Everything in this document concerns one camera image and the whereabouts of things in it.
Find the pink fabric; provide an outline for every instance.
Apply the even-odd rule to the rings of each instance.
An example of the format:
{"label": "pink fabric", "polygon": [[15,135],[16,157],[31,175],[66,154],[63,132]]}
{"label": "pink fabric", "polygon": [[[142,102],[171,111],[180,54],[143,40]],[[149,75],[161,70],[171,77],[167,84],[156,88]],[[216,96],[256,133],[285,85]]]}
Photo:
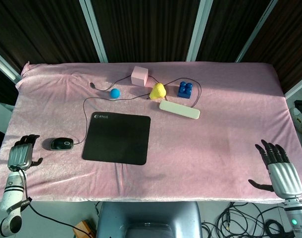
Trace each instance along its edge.
{"label": "pink fabric", "polygon": [[[195,106],[198,120],[159,110],[146,97],[109,102],[89,99],[87,118],[96,111],[151,117],[147,163],[144,166],[85,161],[84,143],[70,151],[49,151],[49,138],[85,135],[82,104],[90,96],[108,97],[90,87],[107,88],[130,75],[134,66],[149,69],[162,83],[179,77],[200,82]],[[161,62],[70,63],[29,65],[17,84],[19,97],[0,150],[0,200],[9,170],[10,148],[23,135],[39,134],[33,157],[43,163],[27,171],[28,192],[35,200],[57,201],[177,201],[231,200],[277,202],[274,193],[253,188],[248,179],[267,184],[269,176],[254,144],[261,139],[282,145],[302,180],[302,149],[287,104],[271,65],[263,63]],[[166,87],[168,100],[177,98],[180,81]],[[151,91],[131,84],[128,77],[115,85],[121,98]]]}

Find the mouse pad logo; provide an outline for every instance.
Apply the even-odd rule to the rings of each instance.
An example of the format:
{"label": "mouse pad logo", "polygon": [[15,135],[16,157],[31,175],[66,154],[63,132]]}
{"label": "mouse pad logo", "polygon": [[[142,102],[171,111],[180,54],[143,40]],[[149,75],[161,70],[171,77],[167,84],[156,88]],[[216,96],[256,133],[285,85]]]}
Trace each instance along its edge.
{"label": "mouse pad logo", "polygon": [[94,116],[95,119],[99,118],[99,119],[108,119],[108,116],[104,116],[104,115],[95,115]]}

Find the black mouse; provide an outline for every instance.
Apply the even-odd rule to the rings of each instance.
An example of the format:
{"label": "black mouse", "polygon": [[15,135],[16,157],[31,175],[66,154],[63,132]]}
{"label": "black mouse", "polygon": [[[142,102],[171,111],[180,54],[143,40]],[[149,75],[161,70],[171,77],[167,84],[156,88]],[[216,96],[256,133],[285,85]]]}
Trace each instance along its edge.
{"label": "black mouse", "polygon": [[73,140],[71,138],[56,138],[52,141],[51,150],[71,150],[73,148]]}

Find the white rectangular block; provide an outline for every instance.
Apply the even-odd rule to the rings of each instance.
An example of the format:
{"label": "white rectangular block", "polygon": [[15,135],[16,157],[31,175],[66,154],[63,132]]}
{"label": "white rectangular block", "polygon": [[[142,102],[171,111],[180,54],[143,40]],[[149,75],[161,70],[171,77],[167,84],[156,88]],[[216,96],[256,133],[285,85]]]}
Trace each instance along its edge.
{"label": "white rectangular block", "polygon": [[160,102],[159,108],[170,113],[175,113],[193,119],[198,119],[201,114],[200,110],[198,109],[164,100]]}
{"label": "white rectangular block", "polygon": [[131,83],[145,87],[148,79],[148,69],[135,66],[131,74]]}

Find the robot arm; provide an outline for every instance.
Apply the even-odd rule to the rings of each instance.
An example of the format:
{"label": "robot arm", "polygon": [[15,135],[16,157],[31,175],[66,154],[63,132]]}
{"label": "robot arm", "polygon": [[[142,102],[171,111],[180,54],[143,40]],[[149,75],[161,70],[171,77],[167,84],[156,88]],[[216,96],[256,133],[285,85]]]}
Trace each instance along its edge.
{"label": "robot arm", "polygon": [[26,186],[25,170],[42,162],[42,158],[37,162],[32,161],[33,146],[38,137],[23,136],[10,150],[8,167],[12,172],[8,176],[0,206],[8,216],[0,220],[0,238],[12,236],[21,228],[21,211],[30,203],[28,198],[22,201]]}
{"label": "robot arm", "polygon": [[296,238],[302,238],[302,183],[300,177],[285,150],[280,145],[273,145],[261,140],[265,150],[255,145],[261,154],[263,162],[272,182],[272,185],[258,184],[253,180],[248,180],[250,184],[258,189],[275,192],[275,194],[285,199],[284,210],[289,218]]}

